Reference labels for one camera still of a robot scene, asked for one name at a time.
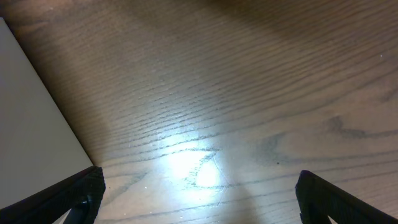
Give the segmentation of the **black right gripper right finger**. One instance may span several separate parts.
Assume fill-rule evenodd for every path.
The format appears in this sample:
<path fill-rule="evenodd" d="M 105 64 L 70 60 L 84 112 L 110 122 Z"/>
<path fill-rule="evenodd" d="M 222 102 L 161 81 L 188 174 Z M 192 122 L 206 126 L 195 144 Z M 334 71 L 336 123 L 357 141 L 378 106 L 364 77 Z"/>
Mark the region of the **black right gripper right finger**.
<path fill-rule="evenodd" d="M 303 224 L 397 224 L 396 218 L 308 170 L 300 172 L 295 194 Z"/>

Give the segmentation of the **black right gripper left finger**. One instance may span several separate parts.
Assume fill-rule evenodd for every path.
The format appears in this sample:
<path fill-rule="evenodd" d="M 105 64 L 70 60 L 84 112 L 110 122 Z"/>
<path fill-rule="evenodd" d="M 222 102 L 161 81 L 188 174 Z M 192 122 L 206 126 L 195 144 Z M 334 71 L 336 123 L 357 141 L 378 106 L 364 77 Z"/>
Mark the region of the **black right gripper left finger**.
<path fill-rule="evenodd" d="M 1 223 L 54 223 L 67 213 L 65 223 L 93 224 L 105 189 L 102 168 L 91 166 L 20 202 L 2 208 Z"/>

